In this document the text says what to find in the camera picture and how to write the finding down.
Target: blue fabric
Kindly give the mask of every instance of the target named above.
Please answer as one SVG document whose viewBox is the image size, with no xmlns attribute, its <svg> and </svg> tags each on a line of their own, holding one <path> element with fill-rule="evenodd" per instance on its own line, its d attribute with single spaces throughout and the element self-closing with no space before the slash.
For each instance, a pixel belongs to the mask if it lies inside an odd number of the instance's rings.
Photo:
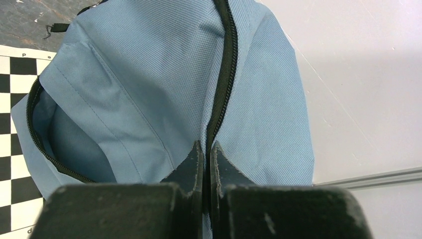
<svg viewBox="0 0 422 239">
<path fill-rule="evenodd" d="M 229 4 L 238 61 L 216 140 L 257 184 L 311 185 L 314 157 L 294 50 L 267 7 L 253 0 Z M 46 96 L 34 113 L 35 127 L 48 128 L 39 132 L 42 140 L 54 141 L 53 148 L 60 147 L 54 153 L 88 177 L 159 182 L 195 140 L 206 148 L 223 43 L 212 0 L 102 3 L 73 21 L 41 74 Z M 37 151 L 22 117 L 26 100 L 12 117 L 28 169 L 48 197 L 78 181 Z M 204 225 L 209 229 L 206 216 Z"/>
</svg>

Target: white square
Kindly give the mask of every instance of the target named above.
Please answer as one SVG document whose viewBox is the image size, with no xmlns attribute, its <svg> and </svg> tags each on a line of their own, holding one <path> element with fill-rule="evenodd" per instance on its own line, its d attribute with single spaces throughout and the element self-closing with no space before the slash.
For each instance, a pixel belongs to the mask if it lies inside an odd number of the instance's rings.
<svg viewBox="0 0 422 239">
<path fill-rule="evenodd" d="M 50 62 L 48 60 L 37 59 L 37 75 L 40 75 Z"/>
<path fill-rule="evenodd" d="M 28 93 L 36 79 L 33 75 L 10 75 L 10 92 Z"/>
<path fill-rule="evenodd" d="M 0 56 L 0 74 L 10 74 L 10 57 Z"/>
<path fill-rule="evenodd" d="M 12 204 L 11 229 L 12 231 L 34 225 L 42 209 L 42 198 Z"/>
<path fill-rule="evenodd" d="M 0 93 L 0 113 L 10 113 L 9 93 Z"/>
<path fill-rule="evenodd" d="M 10 134 L 0 134 L 0 157 L 11 156 Z"/>
<path fill-rule="evenodd" d="M 24 178 L 31 176 L 26 167 L 23 155 L 16 155 L 11 157 L 11 177 L 12 179 Z"/>
<path fill-rule="evenodd" d="M 11 202 L 11 195 L 12 195 L 12 181 L 5 180 L 0 181 L 0 207 L 4 207 L 7 205 L 12 204 Z"/>
<path fill-rule="evenodd" d="M 14 126 L 14 122 L 13 122 L 12 116 L 10 116 L 10 133 L 17 133 L 16 132 L 16 127 Z"/>
<path fill-rule="evenodd" d="M 33 230 L 34 226 L 22 228 L 11 233 L 2 234 L 0 239 L 29 239 Z"/>
</svg>

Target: zipper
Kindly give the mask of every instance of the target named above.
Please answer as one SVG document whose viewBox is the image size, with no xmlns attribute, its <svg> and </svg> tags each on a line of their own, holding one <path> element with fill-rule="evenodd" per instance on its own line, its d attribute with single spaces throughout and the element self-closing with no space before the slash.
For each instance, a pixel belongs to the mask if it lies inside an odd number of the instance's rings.
<svg viewBox="0 0 422 239">
<path fill-rule="evenodd" d="M 217 87 L 214 95 L 214 103 L 212 106 L 211 118 L 207 125 L 207 141 L 206 141 L 206 175 L 204 179 L 203 190 L 203 207 L 204 212 L 209 212 L 211 216 L 211 168 L 210 155 L 212 143 L 221 127 L 227 110 L 227 104 L 230 99 L 231 90 L 233 88 L 234 77 L 237 66 L 237 29 L 231 14 L 228 0 L 214 0 L 215 7 L 221 17 L 224 27 L 224 48 L 223 58 L 221 61 L 220 73 L 218 76 Z"/>
<path fill-rule="evenodd" d="M 70 177 L 73 177 L 75 179 L 78 179 L 81 182 L 84 183 L 95 183 L 95 181 L 65 167 L 63 164 L 61 164 L 57 159 L 52 158 L 50 155 L 48 155 L 45 152 L 44 147 L 42 146 L 41 141 L 39 140 L 39 137 L 37 136 L 37 133 L 34 130 L 33 122 L 32 122 L 32 116 L 34 113 L 34 108 L 36 104 L 39 102 L 39 97 L 41 92 L 44 90 L 42 85 L 39 82 L 39 78 L 37 78 L 34 82 L 34 84 L 31 87 L 31 90 L 28 94 L 28 101 L 26 103 L 26 124 L 28 126 L 29 135 L 31 136 L 32 141 L 34 142 L 35 146 L 38 148 L 38 150 L 44 155 L 48 161 L 50 161 L 56 168 L 57 171 L 60 173 L 66 174 Z"/>
</svg>

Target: black strap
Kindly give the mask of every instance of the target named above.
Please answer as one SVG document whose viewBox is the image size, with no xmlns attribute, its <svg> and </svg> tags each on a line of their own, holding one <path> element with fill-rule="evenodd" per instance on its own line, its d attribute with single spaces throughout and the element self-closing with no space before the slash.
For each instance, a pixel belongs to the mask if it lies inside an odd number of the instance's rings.
<svg viewBox="0 0 422 239">
<path fill-rule="evenodd" d="M 83 8 L 82 10 L 79 11 L 79 13 L 77 15 L 79 15 L 83 12 L 86 12 L 87 10 L 91 9 L 92 7 L 94 7 L 96 5 L 92 5 L 92 6 L 88 6 L 88 7 Z M 55 23 L 52 26 L 46 26 L 46 27 L 47 27 L 48 36 L 45 37 L 44 39 L 47 39 L 48 37 L 50 37 L 51 32 L 66 32 L 67 28 L 69 28 L 69 24 L 67 24 L 67 23 Z"/>
<path fill-rule="evenodd" d="M 69 24 L 67 23 L 55 23 L 50 28 L 50 32 L 65 32 L 67 31 L 68 27 L 69 27 Z"/>
</svg>

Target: gray floor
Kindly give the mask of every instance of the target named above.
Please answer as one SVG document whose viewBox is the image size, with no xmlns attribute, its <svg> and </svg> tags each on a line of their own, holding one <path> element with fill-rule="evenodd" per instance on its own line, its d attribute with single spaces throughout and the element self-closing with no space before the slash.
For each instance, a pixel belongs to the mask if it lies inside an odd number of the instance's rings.
<svg viewBox="0 0 422 239">
<path fill-rule="evenodd" d="M 0 0 L 0 44 L 56 52 L 64 33 L 47 36 L 46 25 L 70 23 L 98 0 Z"/>
</svg>

